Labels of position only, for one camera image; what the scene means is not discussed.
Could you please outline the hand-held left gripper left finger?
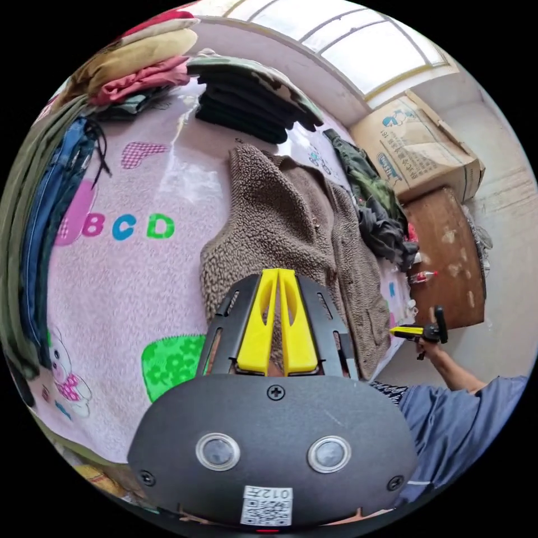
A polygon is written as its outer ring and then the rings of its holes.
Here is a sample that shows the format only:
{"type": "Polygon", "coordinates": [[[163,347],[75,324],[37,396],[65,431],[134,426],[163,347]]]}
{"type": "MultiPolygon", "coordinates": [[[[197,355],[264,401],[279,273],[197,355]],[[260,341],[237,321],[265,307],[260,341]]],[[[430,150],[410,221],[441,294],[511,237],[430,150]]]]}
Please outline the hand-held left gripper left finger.
{"type": "Polygon", "coordinates": [[[278,272],[279,270],[276,268],[263,270],[257,284],[236,361],[238,369],[242,372],[268,375],[276,311],[278,272]]]}

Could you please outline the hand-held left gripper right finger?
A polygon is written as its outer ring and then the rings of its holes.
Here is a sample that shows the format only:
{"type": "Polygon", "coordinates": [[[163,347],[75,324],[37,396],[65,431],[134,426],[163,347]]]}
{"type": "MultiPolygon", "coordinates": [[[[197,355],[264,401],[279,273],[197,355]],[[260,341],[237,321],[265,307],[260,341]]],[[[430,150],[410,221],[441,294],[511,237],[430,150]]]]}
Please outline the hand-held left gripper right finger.
{"type": "Polygon", "coordinates": [[[298,279],[293,270],[279,268],[278,281],[284,374],[311,374],[318,357],[298,279]]]}

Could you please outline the person's right hand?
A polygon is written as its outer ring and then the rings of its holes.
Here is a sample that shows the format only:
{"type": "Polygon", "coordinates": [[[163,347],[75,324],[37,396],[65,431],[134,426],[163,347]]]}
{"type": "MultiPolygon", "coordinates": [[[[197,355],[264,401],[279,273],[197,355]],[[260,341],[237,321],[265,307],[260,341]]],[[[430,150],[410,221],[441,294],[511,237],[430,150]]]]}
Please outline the person's right hand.
{"type": "Polygon", "coordinates": [[[416,351],[418,354],[418,360],[424,360],[428,358],[433,361],[439,358],[442,354],[442,348],[437,342],[432,342],[419,338],[416,340],[416,351]]]}

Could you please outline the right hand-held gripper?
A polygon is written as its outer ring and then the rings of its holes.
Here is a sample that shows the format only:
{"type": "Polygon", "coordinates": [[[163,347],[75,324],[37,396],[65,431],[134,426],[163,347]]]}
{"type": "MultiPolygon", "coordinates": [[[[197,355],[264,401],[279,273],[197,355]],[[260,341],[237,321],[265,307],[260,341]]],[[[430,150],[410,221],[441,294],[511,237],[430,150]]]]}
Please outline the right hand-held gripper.
{"type": "Polygon", "coordinates": [[[448,332],[445,328],[440,328],[437,324],[429,324],[424,327],[421,334],[421,327],[417,325],[402,325],[392,327],[390,333],[394,337],[417,337],[423,338],[428,341],[437,342],[441,347],[441,344],[446,344],[448,341],[448,332]]]}

